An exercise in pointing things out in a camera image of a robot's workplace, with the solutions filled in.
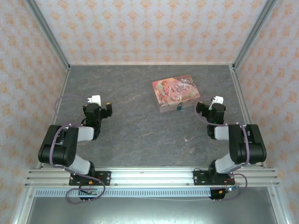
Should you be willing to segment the pink illustrated tin box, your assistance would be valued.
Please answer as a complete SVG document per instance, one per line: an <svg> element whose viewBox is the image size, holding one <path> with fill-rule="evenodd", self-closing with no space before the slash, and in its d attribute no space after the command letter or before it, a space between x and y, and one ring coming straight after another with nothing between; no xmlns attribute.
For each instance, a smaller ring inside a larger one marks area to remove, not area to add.
<svg viewBox="0 0 299 224"><path fill-rule="evenodd" d="M199 90L191 75L170 77L152 82L160 113L177 110L180 102L182 108L195 105L200 98Z"/></svg>

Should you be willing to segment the grey metal sheet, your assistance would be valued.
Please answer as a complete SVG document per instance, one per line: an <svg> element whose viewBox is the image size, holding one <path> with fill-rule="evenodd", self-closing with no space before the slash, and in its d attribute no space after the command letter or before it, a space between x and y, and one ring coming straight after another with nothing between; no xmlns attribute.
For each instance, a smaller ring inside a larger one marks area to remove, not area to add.
<svg viewBox="0 0 299 224"><path fill-rule="evenodd" d="M62 198L36 198L27 224L278 224L269 199L254 197L221 203L102 198L79 205Z"/></svg>

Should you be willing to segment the aluminium table side rail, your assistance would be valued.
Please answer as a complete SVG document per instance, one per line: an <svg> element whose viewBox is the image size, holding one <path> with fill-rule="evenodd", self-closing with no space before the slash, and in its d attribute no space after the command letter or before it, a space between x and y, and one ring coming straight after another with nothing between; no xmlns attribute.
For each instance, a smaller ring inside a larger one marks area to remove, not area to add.
<svg viewBox="0 0 299 224"><path fill-rule="evenodd" d="M71 68L69 68L67 71L66 71L66 74L65 74L65 77L64 77L64 82L63 82L63 85L61 87L61 91L60 91L60 94L59 94L59 97L62 96L64 94L64 91L65 91L65 87L66 87L66 84L67 84L67 80L68 80L68 76L70 74L70 71L71 71ZM55 124L56 122L56 119L57 119L57 116L56 114L54 113L53 117L52 117L52 121L51 121L51 124ZM41 169L43 167L43 164L41 162L38 162L37 166L36 166L36 169Z"/></svg>
<svg viewBox="0 0 299 224"><path fill-rule="evenodd" d="M234 83L235 91L236 91L236 94L238 97L240 109L242 112L242 117L244 120L243 125L246 126L246 125L251 124L251 119L249 117L249 111L248 111L246 103L245 103L245 98L244 98L244 95L243 95L243 92L241 89L241 85L240 85L240 81L237 76L237 72L234 70L233 65L230 65L229 69L230 69L231 77L232 77L232 80Z"/></svg>

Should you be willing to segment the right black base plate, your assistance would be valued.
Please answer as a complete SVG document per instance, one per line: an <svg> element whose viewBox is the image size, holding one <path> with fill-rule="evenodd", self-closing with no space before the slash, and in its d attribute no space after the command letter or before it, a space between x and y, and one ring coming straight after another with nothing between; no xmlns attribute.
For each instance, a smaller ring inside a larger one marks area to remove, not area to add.
<svg viewBox="0 0 299 224"><path fill-rule="evenodd" d="M193 182L194 185L235 185L234 179L231 179L228 174L214 173L210 174L209 171L205 170L194 170L193 171Z"/></svg>

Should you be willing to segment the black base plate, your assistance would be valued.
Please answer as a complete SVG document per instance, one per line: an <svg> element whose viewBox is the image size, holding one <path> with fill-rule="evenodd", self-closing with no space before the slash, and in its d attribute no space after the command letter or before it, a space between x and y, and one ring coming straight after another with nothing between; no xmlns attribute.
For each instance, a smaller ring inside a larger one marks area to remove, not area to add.
<svg viewBox="0 0 299 224"><path fill-rule="evenodd" d="M105 186L110 185L111 180L111 171L95 171L93 173L89 173L88 176L97 178L101 180ZM101 186L101 183L94 179L85 178L79 175L71 174L69 179L70 186Z"/></svg>
<svg viewBox="0 0 299 224"><path fill-rule="evenodd" d="M194 185L235 185L234 179L231 179L228 174L214 173L210 174L209 171L205 170L194 170L193 171L193 182Z"/></svg>

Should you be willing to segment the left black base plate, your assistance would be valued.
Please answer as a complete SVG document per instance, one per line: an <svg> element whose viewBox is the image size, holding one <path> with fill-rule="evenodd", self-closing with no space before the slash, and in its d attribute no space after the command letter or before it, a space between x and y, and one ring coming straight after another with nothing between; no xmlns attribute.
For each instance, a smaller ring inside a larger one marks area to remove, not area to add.
<svg viewBox="0 0 299 224"><path fill-rule="evenodd" d="M97 178L101 180L105 186L110 185L111 180L111 171L95 171L93 173L89 173L88 176ZM69 179L70 186L101 186L101 183L94 179L85 178L79 175L71 174Z"/></svg>

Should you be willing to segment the aluminium mounting rail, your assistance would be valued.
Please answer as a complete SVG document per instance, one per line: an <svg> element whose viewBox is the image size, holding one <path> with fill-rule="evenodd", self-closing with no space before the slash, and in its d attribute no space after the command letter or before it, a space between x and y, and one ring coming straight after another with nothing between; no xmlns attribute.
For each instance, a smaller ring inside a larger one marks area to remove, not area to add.
<svg viewBox="0 0 299 224"><path fill-rule="evenodd" d="M97 171L110 171L111 188L179 188L194 186L194 172L206 171L205 167L97 167ZM279 187L281 182L274 168L249 165L234 173L235 181L241 186ZM60 168L42 167L31 169L24 186L35 188L66 188L70 174Z"/></svg>

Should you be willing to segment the aluminium frame post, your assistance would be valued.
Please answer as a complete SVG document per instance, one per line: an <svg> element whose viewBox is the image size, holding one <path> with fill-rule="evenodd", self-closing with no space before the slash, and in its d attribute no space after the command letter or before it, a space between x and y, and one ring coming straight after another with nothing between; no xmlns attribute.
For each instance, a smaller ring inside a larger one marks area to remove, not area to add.
<svg viewBox="0 0 299 224"><path fill-rule="evenodd" d="M60 63L62 66L69 71L71 65L69 64L66 56L64 55L62 49L59 46L58 41L56 40L49 24L47 23L44 15L42 14L36 0L25 0L26 4L28 5L29 9L31 10L33 16L36 18L40 28L44 32L46 38L48 39L51 47L56 53L56 56L58 57Z"/></svg>
<svg viewBox="0 0 299 224"><path fill-rule="evenodd" d="M232 64L232 68L234 71L237 71L242 61L244 60L245 56L247 55L251 45L253 44L254 40L256 39L257 35L259 34L260 30L262 29L264 23L266 22L270 12L272 11L273 7L275 6L277 0L267 0L264 7L261 10L257 20L255 21L249 35L247 36L245 43L243 44L235 62Z"/></svg>

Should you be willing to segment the short aluminium frame strut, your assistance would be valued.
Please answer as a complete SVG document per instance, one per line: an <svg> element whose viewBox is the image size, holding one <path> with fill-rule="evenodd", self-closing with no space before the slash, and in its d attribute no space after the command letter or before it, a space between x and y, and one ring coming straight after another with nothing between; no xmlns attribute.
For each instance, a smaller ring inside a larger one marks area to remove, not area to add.
<svg viewBox="0 0 299 224"><path fill-rule="evenodd" d="M277 224L293 224L285 194L281 187L268 187Z"/></svg>
<svg viewBox="0 0 299 224"><path fill-rule="evenodd" d="M34 201L36 189L33 187L25 188L17 206L12 224L27 224L30 210Z"/></svg>

